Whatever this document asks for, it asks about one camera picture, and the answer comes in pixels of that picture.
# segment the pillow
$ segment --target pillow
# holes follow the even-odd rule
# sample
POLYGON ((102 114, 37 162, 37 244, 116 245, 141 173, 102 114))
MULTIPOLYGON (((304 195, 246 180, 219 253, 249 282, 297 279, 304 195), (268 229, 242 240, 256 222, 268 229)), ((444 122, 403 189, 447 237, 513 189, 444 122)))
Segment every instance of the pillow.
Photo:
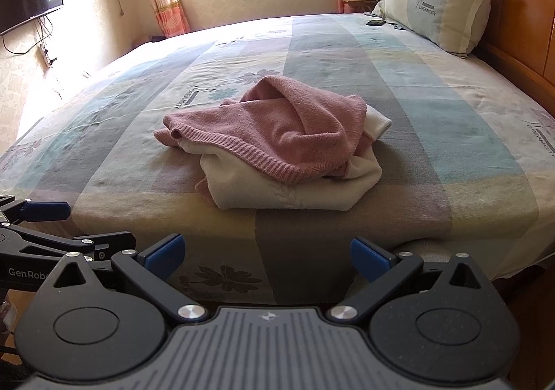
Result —
POLYGON ((491 0, 380 0, 374 14, 391 18, 453 54, 478 44, 489 20, 491 0))

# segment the bedside table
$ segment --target bedside table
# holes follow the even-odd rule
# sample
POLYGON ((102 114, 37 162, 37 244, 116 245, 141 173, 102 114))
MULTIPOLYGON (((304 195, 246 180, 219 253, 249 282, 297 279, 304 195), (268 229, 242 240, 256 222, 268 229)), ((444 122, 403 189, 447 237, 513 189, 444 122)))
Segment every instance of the bedside table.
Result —
POLYGON ((373 0, 340 0, 343 3, 348 4, 349 7, 353 7, 357 10, 362 10, 361 12, 365 11, 372 11, 376 6, 377 2, 373 0))

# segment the wooden floor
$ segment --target wooden floor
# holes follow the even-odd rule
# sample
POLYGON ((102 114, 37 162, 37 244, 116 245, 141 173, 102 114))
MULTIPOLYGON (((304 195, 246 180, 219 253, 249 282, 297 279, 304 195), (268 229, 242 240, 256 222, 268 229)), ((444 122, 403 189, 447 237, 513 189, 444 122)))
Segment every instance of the wooden floor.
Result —
POLYGON ((555 267, 509 307, 521 329, 521 346, 510 374, 518 390, 543 390, 555 380, 555 267))

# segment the power strip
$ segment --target power strip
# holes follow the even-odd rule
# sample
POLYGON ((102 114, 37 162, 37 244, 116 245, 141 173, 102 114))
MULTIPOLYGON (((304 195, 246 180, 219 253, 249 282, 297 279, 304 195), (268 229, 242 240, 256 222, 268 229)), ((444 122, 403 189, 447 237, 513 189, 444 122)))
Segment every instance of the power strip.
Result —
POLYGON ((50 56, 48 55, 48 49, 44 44, 41 44, 39 46, 39 50, 41 51, 44 64, 46 65, 47 68, 51 68, 54 62, 57 60, 57 57, 50 58, 50 56))

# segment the bed sheet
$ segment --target bed sheet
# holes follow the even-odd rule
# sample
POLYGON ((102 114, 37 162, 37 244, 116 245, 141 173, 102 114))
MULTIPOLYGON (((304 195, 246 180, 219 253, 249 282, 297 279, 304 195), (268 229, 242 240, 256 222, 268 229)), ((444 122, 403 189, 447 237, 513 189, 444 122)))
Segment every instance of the bed sheet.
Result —
POLYGON ((554 119, 482 61, 365 21, 267 19, 141 46, 0 158, 0 193, 68 201, 68 221, 34 226, 53 234, 129 230, 143 249, 182 233, 170 282, 199 300, 340 300, 358 235, 468 252, 490 277, 553 252, 554 119), (195 192, 199 157, 154 139, 164 114, 239 98, 266 75, 359 94, 393 120, 374 144, 383 176, 350 211, 219 210, 195 192))

